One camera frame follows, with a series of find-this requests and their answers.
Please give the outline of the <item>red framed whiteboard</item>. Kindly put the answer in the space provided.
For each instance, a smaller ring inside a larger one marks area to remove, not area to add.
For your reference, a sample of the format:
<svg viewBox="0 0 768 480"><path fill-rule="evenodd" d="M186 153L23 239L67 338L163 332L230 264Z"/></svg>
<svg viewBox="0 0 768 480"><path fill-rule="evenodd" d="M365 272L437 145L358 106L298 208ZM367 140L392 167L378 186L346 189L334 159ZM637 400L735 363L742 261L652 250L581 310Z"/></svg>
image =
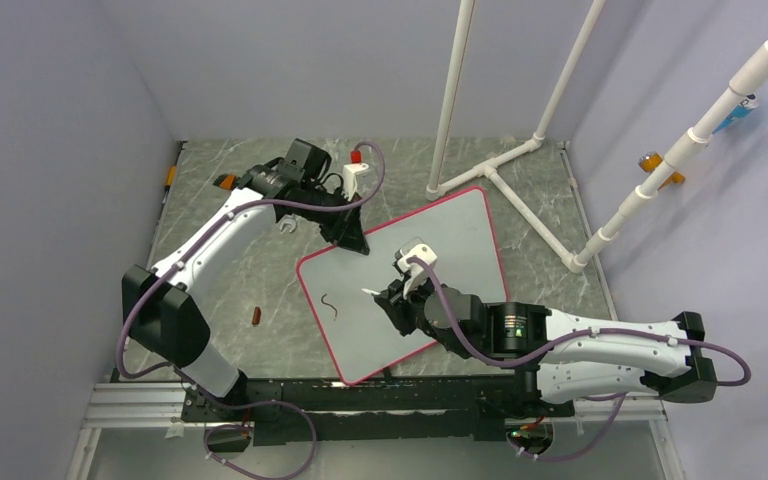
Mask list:
<svg viewBox="0 0 768 480"><path fill-rule="evenodd" d="M427 275L403 256L430 261L442 284L485 302L508 297L487 193L471 187L373 227L367 255L338 247L309 254L296 274L338 378L353 386L436 341L420 330L403 336L374 296L389 286L417 293Z"/></svg>

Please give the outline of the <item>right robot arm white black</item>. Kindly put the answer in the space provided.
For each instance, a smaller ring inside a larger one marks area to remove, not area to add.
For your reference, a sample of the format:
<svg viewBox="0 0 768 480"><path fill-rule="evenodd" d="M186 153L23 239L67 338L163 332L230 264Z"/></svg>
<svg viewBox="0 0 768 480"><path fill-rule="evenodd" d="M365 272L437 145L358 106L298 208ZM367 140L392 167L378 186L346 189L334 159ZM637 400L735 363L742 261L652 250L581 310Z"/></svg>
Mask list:
<svg viewBox="0 0 768 480"><path fill-rule="evenodd" d="M701 349L702 317L684 311L656 323L622 323L543 305L482 301L425 280L410 292L395 280L370 292L399 334L421 332L465 359L522 372L511 388L517 411L621 393L678 404L713 399L718 378Z"/></svg>

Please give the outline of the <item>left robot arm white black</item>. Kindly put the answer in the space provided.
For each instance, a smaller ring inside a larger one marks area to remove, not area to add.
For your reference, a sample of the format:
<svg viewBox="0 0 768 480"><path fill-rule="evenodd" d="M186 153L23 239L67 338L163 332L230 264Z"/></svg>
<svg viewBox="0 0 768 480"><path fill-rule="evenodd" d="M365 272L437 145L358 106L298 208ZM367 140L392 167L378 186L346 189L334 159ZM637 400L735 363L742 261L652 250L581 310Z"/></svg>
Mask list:
<svg viewBox="0 0 768 480"><path fill-rule="evenodd" d="M121 377L134 380L170 367L223 420L273 406L252 399L247 375L212 344L198 303L234 255L293 217L317 224L332 246L369 254L360 213L383 185L385 157L374 143L358 142L336 173L338 185L327 190L331 164L326 150L296 138L285 155L214 180L228 197L209 220L167 257L149 267L134 265L122 277L115 353Z"/></svg>

